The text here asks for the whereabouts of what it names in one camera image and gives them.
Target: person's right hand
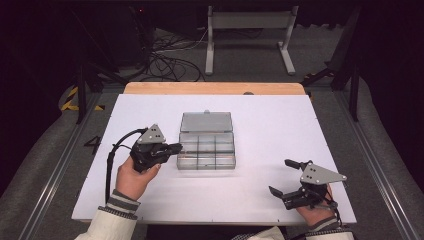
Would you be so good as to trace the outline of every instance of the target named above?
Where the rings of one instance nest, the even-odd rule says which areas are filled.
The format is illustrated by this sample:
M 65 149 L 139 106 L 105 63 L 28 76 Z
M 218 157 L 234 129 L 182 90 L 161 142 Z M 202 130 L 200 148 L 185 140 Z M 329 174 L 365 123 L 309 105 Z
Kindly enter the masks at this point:
M 125 196 L 137 201 L 147 188 L 147 184 L 158 174 L 160 164 L 156 164 L 141 173 L 134 170 L 134 161 L 131 157 L 118 168 L 115 189 Z
M 326 198 L 330 199 L 330 195 L 332 195 L 330 185 L 327 185 L 328 193 L 326 195 Z M 321 203 L 322 205 L 328 205 L 325 201 Z M 310 207 L 298 207 L 296 208 L 297 212 L 305 219 L 306 224 L 308 226 L 313 226 L 317 222 L 324 220 L 329 217 L 334 216 L 334 211 L 331 209 L 324 209 L 324 208 L 313 208 Z

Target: cuff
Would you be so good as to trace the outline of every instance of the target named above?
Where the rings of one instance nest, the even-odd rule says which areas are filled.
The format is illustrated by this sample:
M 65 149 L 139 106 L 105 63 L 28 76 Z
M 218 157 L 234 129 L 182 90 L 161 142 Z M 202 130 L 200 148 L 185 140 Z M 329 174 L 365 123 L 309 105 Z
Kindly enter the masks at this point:
M 99 207 L 99 210 L 128 219 L 137 219 L 134 214 L 137 211 L 138 206 L 140 206 L 139 202 L 132 200 L 114 189 L 112 195 L 110 195 L 109 200 L 107 201 L 106 207 Z
M 309 232 L 327 231 L 334 230 L 340 227 L 339 222 L 335 216 L 325 218 L 314 225 L 309 227 Z

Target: clear plastic container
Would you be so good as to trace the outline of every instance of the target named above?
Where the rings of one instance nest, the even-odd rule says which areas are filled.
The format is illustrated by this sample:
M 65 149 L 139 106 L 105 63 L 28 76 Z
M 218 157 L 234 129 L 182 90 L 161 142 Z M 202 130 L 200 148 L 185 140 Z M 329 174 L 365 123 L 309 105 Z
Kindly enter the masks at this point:
M 184 113 L 177 156 L 180 170 L 234 169 L 231 113 Z

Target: metal rail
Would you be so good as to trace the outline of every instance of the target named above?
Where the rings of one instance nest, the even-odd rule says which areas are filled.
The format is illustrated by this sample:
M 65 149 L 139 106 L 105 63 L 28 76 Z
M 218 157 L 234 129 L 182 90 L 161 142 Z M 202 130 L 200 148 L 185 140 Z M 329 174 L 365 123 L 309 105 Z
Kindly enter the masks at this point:
M 414 227 L 411 224 L 411 221 L 406 216 L 405 211 L 402 208 L 402 204 L 399 201 L 399 198 L 396 194 L 395 189 L 392 184 L 384 174 L 383 169 L 378 162 L 377 157 L 375 156 L 359 122 L 355 122 L 349 112 L 348 101 L 343 92 L 335 91 L 334 95 L 339 103 L 343 113 L 349 121 L 349 125 L 353 130 L 357 141 L 361 147 L 361 150 L 365 156 L 365 163 L 371 172 L 372 177 L 374 178 L 375 183 L 377 184 L 378 189 L 380 190 L 381 195 L 389 209 L 393 220 L 395 221 L 400 234 L 403 239 L 416 240 L 420 239 L 419 234 L 416 232 Z
M 25 224 L 21 235 L 19 236 L 19 240 L 32 239 L 35 233 L 37 232 L 41 221 L 43 220 L 47 209 L 50 206 L 50 203 L 53 200 L 53 197 L 59 187 L 59 184 L 62 181 L 63 175 L 65 174 L 66 169 L 68 168 L 69 162 L 73 155 L 75 144 L 77 143 L 88 121 L 88 118 L 90 117 L 99 98 L 100 93 L 93 93 L 93 95 L 91 96 L 87 108 L 89 109 L 89 111 L 84 117 L 84 119 L 81 121 L 81 123 L 75 126 L 71 137 L 69 138 L 68 143 L 66 144 L 66 147 L 63 150 L 55 169 L 53 170 L 52 175 L 44 186 L 43 191 L 41 192 L 41 195 L 38 199 L 38 202 L 35 205 L 27 223 Z

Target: white sleeve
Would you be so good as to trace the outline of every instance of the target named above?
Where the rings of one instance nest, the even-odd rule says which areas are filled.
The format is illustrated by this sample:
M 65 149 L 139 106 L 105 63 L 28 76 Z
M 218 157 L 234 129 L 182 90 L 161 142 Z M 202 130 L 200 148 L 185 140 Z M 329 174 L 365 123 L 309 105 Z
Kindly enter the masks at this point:
M 351 232 L 340 232 L 325 235 L 309 236 L 306 240 L 354 240 Z
M 86 233 L 75 240 L 131 240 L 137 220 L 97 210 Z
M 248 238 L 248 240 L 285 240 L 285 238 L 278 227 L 273 227 Z

